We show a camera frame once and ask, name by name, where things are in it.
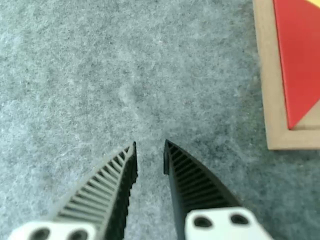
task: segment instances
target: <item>red triangle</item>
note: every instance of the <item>red triangle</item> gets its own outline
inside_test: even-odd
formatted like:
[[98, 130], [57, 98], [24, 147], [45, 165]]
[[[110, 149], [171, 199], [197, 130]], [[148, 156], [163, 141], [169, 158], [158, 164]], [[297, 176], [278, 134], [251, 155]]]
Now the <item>red triangle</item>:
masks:
[[292, 129], [320, 100], [320, 8], [307, 0], [274, 0], [274, 8]]

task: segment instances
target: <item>wooden frame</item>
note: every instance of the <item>wooden frame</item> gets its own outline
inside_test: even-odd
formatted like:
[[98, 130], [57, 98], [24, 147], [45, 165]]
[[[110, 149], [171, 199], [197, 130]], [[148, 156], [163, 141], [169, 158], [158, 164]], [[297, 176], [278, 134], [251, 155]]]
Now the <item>wooden frame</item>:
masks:
[[270, 150], [320, 149], [320, 102], [289, 130], [273, 0], [253, 0], [267, 144]]

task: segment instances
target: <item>ribbed gripper pad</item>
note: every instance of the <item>ribbed gripper pad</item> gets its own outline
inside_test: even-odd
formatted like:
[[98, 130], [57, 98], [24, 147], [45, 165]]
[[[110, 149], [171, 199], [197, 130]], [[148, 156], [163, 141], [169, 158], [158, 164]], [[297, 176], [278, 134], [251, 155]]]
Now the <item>ribbed gripper pad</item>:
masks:
[[85, 222], [97, 239], [121, 240], [128, 215], [130, 189], [138, 176], [136, 144], [95, 168], [59, 205], [51, 219]]
[[185, 239], [185, 218], [190, 211], [240, 206], [211, 171], [179, 146], [167, 140], [163, 157], [179, 240]]

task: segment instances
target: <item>gray felt surface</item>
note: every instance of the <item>gray felt surface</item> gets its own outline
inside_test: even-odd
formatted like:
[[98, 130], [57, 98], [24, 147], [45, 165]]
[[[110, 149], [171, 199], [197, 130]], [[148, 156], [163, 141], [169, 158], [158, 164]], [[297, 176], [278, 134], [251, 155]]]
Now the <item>gray felt surface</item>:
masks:
[[168, 138], [277, 240], [316, 240], [319, 151], [267, 150], [250, 0], [1, 0], [1, 239], [137, 141], [126, 240], [176, 239]]

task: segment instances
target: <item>cardboard edge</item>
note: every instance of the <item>cardboard edge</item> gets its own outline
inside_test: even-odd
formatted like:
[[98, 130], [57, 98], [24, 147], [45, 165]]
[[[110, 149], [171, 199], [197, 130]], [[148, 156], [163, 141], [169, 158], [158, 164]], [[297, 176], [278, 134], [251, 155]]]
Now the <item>cardboard edge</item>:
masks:
[[253, 0], [253, 12], [268, 149], [320, 149], [320, 129], [288, 129], [273, 0]]

